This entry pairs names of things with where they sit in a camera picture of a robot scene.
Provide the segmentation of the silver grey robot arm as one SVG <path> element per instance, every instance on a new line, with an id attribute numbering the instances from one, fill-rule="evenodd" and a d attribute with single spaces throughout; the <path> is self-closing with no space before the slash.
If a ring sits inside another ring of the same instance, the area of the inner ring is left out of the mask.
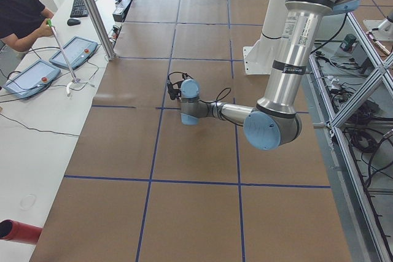
<path id="1" fill-rule="evenodd" d="M 283 0 L 282 4 L 288 14 L 280 27 L 265 94 L 255 107 L 204 102 L 199 83 L 186 79 L 180 87 L 183 124 L 195 125 L 201 118 L 213 117 L 241 125 L 248 142 L 260 150 L 276 149 L 300 135 L 302 122 L 294 101 L 322 18 L 356 10 L 360 0 Z"/>

